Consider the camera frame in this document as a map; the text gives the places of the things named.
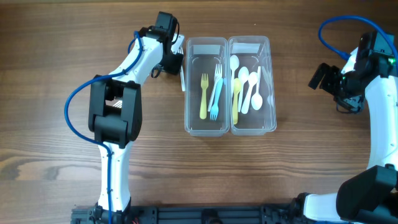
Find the white plastic fork small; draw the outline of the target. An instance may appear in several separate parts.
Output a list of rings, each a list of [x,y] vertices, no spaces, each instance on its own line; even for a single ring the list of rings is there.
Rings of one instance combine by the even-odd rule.
[[[119,100],[119,101],[117,101],[117,102],[113,105],[113,107],[115,107],[115,108],[122,108],[122,105],[123,105],[123,101],[122,101],[122,100]]]

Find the clear plastic container right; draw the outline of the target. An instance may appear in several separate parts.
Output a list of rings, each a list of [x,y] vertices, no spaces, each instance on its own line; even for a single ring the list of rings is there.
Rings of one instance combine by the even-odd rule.
[[[272,73],[271,45],[266,36],[242,35],[233,36],[228,40],[229,55],[237,55],[239,67],[235,71],[234,78],[238,78],[239,70],[247,67],[249,74],[257,72],[258,66],[261,67],[261,82],[259,93],[262,96],[262,106],[259,110],[254,110],[249,104],[247,114],[238,112],[238,123],[233,124],[233,95],[230,96],[230,127],[231,132],[240,136],[260,136],[272,132],[277,127],[274,97],[274,81]],[[243,101],[249,87],[248,81],[243,88]],[[252,89],[252,96],[256,92],[256,84]]]

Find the white plastic spoon thick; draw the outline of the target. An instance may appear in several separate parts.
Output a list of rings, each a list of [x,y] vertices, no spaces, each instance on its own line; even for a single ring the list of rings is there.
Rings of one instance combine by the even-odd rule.
[[[252,96],[252,89],[257,82],[258,82],[257,72],[251,72],[249,74],[249,79],[248,79],[249,87],[248,87],[245,99],[243,101],[243,105],[241,107],[242,114],[247,114],[249,111],[249,104],[250,104],[250,100],[251,100],[251,96]]]

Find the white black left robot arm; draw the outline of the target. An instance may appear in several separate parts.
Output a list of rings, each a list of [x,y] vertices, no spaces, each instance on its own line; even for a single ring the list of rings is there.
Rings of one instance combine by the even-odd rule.
[[[178,52],[183,39],[172,14],[160,12],[136,40],[110,79],[96,75],[91,84],[88,127],[99,142],[102,165],[101,195],[92,216],[97,223],[131,221],[129,155],[142,125],[141,88],[147,77],[160,72],[179,74],[183,62]]]

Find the yellow plastic fork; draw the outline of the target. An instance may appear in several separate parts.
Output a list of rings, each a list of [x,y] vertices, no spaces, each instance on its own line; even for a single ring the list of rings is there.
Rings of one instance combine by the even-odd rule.
[[[200,86],[201,86],[200,119],[205,119],[207,115],[207,105],[206,105],[206,90],[208,88],[207,73],[202,73]]]

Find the white plastic fork long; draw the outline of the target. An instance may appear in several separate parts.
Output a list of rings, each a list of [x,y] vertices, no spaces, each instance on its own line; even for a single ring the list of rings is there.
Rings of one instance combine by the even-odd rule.
[[[185,92],[185,90],[186,90],[186,88],[185,88],[185,75],[184,75],[183,68],[180,69],[180,80],[181,80],[182,91]]]

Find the yellow plastic spoon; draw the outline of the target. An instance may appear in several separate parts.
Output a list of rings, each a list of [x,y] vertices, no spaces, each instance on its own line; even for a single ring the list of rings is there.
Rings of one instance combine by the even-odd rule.
[[[232,105],[232,112],[233,112],[233,124],[238,123],[238,95],[241,91],[241,81],[239,78],[234,79],[234,87],[233,87],[233,105]]]

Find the light blue plastic fork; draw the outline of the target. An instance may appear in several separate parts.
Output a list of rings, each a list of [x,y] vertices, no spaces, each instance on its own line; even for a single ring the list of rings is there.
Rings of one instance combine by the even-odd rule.
[[[223,87],[223,83],[224,83],[224,79],[221,78],[216,84],[214,102],[213,102],[213,106],[211,107],[211,110],[210,110],[210,119],[212,121],[216,121],[217,117],[218,117],[218,112],[219,112],[218,102],[219,102],[221,90]]]

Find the clear plastic container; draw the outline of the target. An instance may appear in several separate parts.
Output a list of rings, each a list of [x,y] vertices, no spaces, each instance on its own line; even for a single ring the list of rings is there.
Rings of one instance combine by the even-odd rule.
[[[261,67],[261,82],[259,93],[262,96],[262,106],[259,110],[254,110],[249,104],[247,114],[238,112],[238,123],[233,124],[233,95],[230,96],[230,127],[231,132],[240,136],[260,136],[272,132],[277,127],[274,97],[274,81],[272,73],[271,45],[266,36],[242,35],[233,36],[228,40],[229,55],[237,55],[239,67],[235,71],[234,78],[238,78],[239,70],[247,67],[249,74],[257,72],[258,66]],[[249,87],[248,81],[243,88],[243,101]],[[256,84],[252,89],[252,96],[256,92]]]
[[[187,40],[185,59],[185,130],[192,136],[218,137],[229,131],[230,72],[228,43],[222,37],[192,37]],[[208,74],[207,115],[200,119],[201,75]],[[224,83],[218,102],[218,117],[210,119],[216,84]]]

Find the clear plastic container left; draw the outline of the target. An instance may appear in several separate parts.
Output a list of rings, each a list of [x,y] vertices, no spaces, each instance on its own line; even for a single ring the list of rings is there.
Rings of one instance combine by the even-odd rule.
[[[187,40],[185,59],[185,130],[192,136],[218,137],[229,131],[230,72],[228,43],[222,37],[192,37]],[[208,74],[207,115],[200,119],[201,75]],[[218,102],[218,117],[210,119],[216,84],[224,83]]]

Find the white plastic spoon thin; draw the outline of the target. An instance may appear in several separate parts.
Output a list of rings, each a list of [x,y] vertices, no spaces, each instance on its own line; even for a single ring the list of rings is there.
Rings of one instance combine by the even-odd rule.
[[[259,110],[262,106],[262,96],[259,93],[259,87],[261,82],[261,67],[258,66],[257,69],[257,83],[256,83],[256,92],[253,94],[251,98],[251,106],[254,110]]]

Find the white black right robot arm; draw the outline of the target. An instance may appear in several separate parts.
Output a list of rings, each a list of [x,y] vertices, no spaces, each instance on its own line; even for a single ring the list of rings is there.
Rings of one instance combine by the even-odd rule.
[[[309,87],[333,95],[347,113],[369,107],[371,152],[366,170],[333,194],[299,194],[288,208],[291,223],[397,223],[397,55],[394,37],[381,31],[361,36],[346,63],[320,64]]]

